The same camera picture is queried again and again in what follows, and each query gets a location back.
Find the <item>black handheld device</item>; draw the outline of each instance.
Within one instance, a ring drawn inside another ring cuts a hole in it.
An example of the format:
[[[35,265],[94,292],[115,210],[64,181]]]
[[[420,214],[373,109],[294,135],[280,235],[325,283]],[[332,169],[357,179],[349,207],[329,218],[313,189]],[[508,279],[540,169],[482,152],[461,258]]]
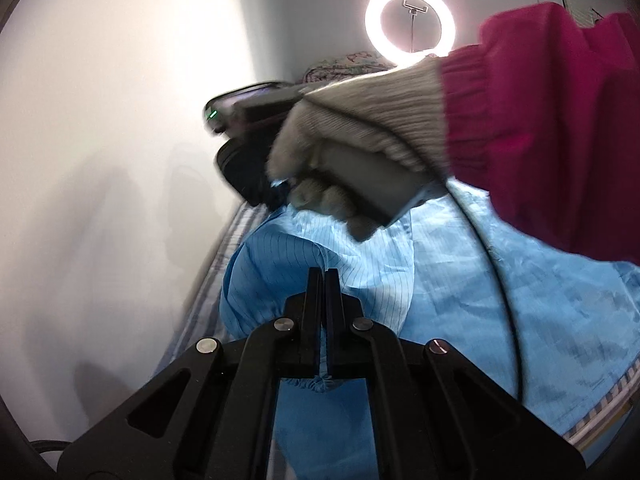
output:
[[[305,93],[325,85],[260,83],[213,98],[205,106],[210,129],[230,137],[218,152],[218,167],[251,205],[265,203],[274,210],[286,203],[289,186],[273,186],[266,176],[266,161],[293,106]],[[318,147],[311,173],[347,189],[358,210],[383,226],[421,201],[446,193],[426,173],[409,171],[381,153],[331,140]]]

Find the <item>light blue cloth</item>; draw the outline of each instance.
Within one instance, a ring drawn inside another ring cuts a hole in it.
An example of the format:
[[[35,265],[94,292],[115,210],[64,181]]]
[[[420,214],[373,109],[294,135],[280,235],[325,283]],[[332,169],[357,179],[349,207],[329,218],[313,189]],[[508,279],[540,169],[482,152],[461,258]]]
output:
[[[526,406],[565,433],[640,352],[640,271],[553,250],[501,222],[484,192],[452,186],[507,277],[524,340]],[[415,342],[447,339],[514,392],[504,312],[484,255],[450,198],[414,208],[363,244],[330,218],[281,209],[245,240],[227,268],[220,314],[229,332],[244,337],[281,315],[285,299],[304,291],[312,266],[337,268],[343,292],[360,299],[366,316]],[[298,479],[373,475],[375,458],[362,451],[372,449],[364,387],[318,394],[332,384],[305,386],[311,391],[302,394],[283,383],[274,428]]]

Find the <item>pink jacket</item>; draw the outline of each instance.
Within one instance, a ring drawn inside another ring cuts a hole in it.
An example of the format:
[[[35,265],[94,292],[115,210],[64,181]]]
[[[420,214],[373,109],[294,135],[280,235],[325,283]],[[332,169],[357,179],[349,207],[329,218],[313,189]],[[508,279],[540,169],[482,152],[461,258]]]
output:
[[[640,30],[557,4],[493,16],[443,59],[452,172],[564,251],[640,265]]]

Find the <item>black cable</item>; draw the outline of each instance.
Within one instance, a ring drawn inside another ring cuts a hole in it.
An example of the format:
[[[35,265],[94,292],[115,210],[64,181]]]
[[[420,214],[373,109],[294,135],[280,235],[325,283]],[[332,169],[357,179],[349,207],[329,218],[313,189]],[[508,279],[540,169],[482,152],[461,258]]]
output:
[[[71,442],[64,440],[33,440],[29,444],[36,450],[36,453],[41,454],[49,451],[64,451]]]
[[[421,163],[423,163],[424,166],[427,168],[427,170],[433,173],[433,175],[436,177],[440,185],[449,191],[449,194],[454,204],[456,205],[456,207],[464,217],[466,223],[469,225],[469,227],[471,228],[471,231],[473,232],[474,236],[478,240],[478,243],[482,247],[482,250],[484,251],[484,255],[486,256],[486,259],[489,263],[489,268],[491,269],[492,277],[494,278],[494,281],[498,287],[498,292],[500,293],[500,298],[502,300],[502,305],[504,307],[504,313],[507,318],[507,324],[509,325],[509,331],[511,335],[511,346],[513,347],[513,357],[514,357],[515,368],[516,368],[516,399],[518,400],[519,403],[522,404],[524,402],[524,395],[525,395],[525,370],[524,370],[524,360],[522,358],[522,345],[520,343],[520,335],[518,332],[516,316],[513,311],[513,307],[511,306],[509,297],[507,295],[507,290],[506,290],[506,287],[504,286],[504,280],[502,278],[500,268],[498,267],[498,264],[495,262],[494,258],[491,256],[491,252],[489,250],[487,241],[484,239],[484,236],[482,235],[475,220],[473,220],[473,218],[471,217],[471,214],[462,205],[462,203],[460,202],[458,197],[455,195],[455,193],[452,192],[452,190],[450,190],[449,187],[447,186],[446,176],[444,174],[441,174],[440,171],[436,168],[436,166],[427,157],[422,156],[407,140],[403,139],[395,131],[393,131],[391,128],[388,128],[384,124],[371,121],[367,118],[360,117],[357,114],[353,114],[351,112],[341,110],[340,108],[332,107],[331,105],[327,105],[323,102],[316,100],[315,97],[311,97],[309,94],[305,94],[303,96],[303,99],[309,102],[310,104],[313,104],[316,107],[322,108],[334,114],[340,115],[348,120],[357,121],[361,124],[364,124],[365,126],[369,126],[370,128],[389,134],[390,136],[398,140],[402,145],[404,145],[418,160],[420,160]]]

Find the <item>gray knit glove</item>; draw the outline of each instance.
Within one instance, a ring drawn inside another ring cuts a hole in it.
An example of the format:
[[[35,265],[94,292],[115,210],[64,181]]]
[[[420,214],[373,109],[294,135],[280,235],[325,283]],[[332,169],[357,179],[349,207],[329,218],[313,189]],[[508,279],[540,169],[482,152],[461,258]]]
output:
[[[423,158],[448,171],[440,59],[428,57],[409,68],[359,76],[321,88],[314,100],[376,123],[384,124],[407,141]],[[350,144],[368,152],[382,152],[413,171],[425,171],[421,161],[386,132],[349,120],[309,102],[290,112],[271,150],[267,172],[272,180],[294,184],[290,203],[347,222],[356,240],[366,240],[380,227],[360,215],[348,194],[315,178],[299,179],[313,165],[314,148],[323,139]]]

